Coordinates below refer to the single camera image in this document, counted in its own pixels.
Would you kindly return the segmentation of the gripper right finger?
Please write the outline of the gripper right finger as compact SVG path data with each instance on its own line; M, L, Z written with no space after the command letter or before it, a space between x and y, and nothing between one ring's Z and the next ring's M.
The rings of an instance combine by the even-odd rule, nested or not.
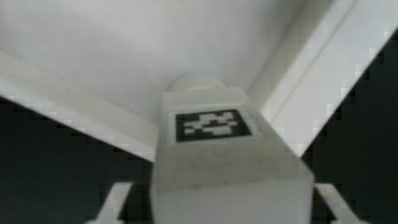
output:
M310 224L371 224L348 206L332 184L314 184Z

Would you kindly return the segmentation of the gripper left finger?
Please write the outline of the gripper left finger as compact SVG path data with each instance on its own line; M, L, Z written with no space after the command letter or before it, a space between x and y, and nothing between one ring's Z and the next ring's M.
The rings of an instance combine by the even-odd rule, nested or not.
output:
M149 224L143 220L124 221L119 218L133 186L133 182L113 183L97 215L85 224Z

